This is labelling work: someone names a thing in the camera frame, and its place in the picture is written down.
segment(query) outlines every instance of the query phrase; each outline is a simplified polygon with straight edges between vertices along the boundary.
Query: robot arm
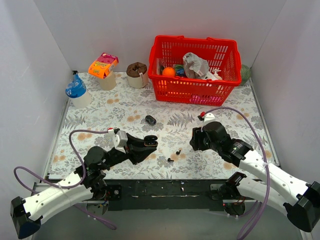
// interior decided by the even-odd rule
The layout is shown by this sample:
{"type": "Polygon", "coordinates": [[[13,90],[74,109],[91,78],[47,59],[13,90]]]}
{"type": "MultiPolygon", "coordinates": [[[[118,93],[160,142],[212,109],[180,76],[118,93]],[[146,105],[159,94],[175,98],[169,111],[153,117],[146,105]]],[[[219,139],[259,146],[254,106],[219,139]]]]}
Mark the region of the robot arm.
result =
{"type": "MultiPolygon", "coordinates": [[[[190,145],[193,150],[211,149],[224,161],[254,174],[264,182],[267,181],[266,163],[256,150],[240,139],[231,139],[224,126],[215,121],[212,113],[199,116],[199,119],[203,120],[203,126],[192,129],[190,145]]],[[[268,201],[268,204],[272,202],[272,207],[276,206],[276,209],[282,212],[282,207],[278,206],[282,203],[288,219],[299,229],[311,232],[320,219],[320,184],[316,181],[309,184],[297,179],[272,163],[269,163],[268,167],[272,188],[269,199],[271,201],[268,201]]],[[[261,201],[264,198],[262,190],[266,187],[256,184],[250,189],[249,185],[252,183],[246,182],[243,178],[244,176],[236,176],[234,179],[231,177],[231,181],[226,182],[226,189],[234,191],[239,196],[241,192],[245,197],[261,201]]]]}
{"type": "Polygon", "coordinates": [[[46,190],[27,198],[16,197],[11,201],[10,215],[19,239],[24,239],[39,230],[41,224],[71,207],[88,199],[119,198],[114,196],[111,186],[106,185],[104,170],[110,170],[114,165],[129,159],[136,165],[145,160],[157,150],[157,137],[150,135],[144,139],[131,136],[125,131],[111,129],[114,147],[105,151],[99,146],[89,149],[84,157],[86,175],[83,182],[72,188],[62,188],[76,185],[83,176],[83,167],[79,166],[65,179],[57,183],[59,187],[49,187],[46,190]]]}

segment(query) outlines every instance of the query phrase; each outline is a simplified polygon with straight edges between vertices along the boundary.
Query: red plastic basket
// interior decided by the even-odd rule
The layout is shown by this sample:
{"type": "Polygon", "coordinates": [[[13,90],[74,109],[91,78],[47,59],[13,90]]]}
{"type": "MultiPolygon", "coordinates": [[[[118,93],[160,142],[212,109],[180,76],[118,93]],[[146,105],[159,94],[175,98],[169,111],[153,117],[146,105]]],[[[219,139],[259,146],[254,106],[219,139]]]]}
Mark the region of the red plastic basket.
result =
{"type": "Polygon", "coordinates": [[[221,106],[234,87],[241,83],[241,59],[234,40],[156,36],[149,57],[148,76],[158,101],[221,106]],[[167,77],[157,74],[157,59],[165,67],[183,64],[183,56],[192,52],[209,63],[209,70],[221,70],[223,80],[167,77]]]}

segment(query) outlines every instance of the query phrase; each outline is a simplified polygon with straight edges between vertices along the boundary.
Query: white backdrop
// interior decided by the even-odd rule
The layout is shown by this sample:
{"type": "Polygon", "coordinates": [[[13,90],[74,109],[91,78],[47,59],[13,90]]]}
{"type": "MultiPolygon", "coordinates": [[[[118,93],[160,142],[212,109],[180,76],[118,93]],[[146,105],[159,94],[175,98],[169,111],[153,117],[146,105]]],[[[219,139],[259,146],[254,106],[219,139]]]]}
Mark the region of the white backdrop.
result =
{"type": "Polygon", "coordinates": [[[148,64],[157,35],[225,38],[251,66],[286,0],[34,0],[72,69],[103,52],[148,64]]]}
{"type": "MultiPolygon", "coordinates": [[[[288,0],[253,64],[281,167],[320,182],[320,0],[288,0]]],[[[312,232],[320,239],[320,223],[312,232]]]]}
{"type": "Polygon", "coordinates": [[[0,238],[16,240],[10,202],[31,193],[13,169],[43,174],[71,70],[32,0],[0,0],[0,32],[0,238]]]}

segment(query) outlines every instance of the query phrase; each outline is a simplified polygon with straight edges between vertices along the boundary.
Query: floral pattern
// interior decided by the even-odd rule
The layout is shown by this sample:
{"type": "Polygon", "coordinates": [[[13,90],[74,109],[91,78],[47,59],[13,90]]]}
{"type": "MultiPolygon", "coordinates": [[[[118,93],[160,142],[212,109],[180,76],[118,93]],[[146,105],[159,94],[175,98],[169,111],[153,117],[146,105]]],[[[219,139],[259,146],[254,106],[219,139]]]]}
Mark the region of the floral pattern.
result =
{"type": "MultiPolygon", "coordinates": [[[[135,89],[129,86],[125,72],[115,75],[116,87],[103,91],[94,76],[79,74],[92,96],[92,103],[82,109],[76,109],[70,103],[55,156],[51,160],[50,179],[62,179],[80,165],[69,144],[68,137],[72,130],[105,131],[110,127],[120,128],[141,139],[146,135],[156,135],[159,145],[157,151],[137,165],[127,160],[112,167],[107,172],[109,179],[227,179],[240,171],[233,164],[224,162],[217,153],[211,150],[193,151],[189,144],[192,128],[202,124],[197,116],[213,107],[157,101],[151,81],[144,88],[135,89]],[[146,115],[153,116],[157,123],[149,125],[145,121],[146,115]]],[[[275,163],[249,83],[234,88],[223,105],[240,110],[252,122],[267,160],[275,163]]],[[[225,109],[216,110],[213,114],[232,138],[243,139],[261,153],[254,134],[241,115],[225,109]]],[[[93,146],[106,150],[113,147],[112,136],[108,134],[75,133],[72,141],[82,158],[93,146]]]]}

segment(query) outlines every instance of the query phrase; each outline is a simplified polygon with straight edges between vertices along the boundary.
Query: orange snack package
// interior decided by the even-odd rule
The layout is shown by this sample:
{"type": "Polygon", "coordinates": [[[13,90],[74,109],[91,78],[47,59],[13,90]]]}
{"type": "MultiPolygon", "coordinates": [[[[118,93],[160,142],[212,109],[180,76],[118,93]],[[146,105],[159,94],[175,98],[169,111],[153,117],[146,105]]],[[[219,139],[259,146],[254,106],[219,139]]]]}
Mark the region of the orange snack package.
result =
{"type": "Polygon", "coordinates": [[[117,56],[102,53],[89,67],[88,73],[98,78],[104,79],[117,66],[119,59],[117,56]]]}

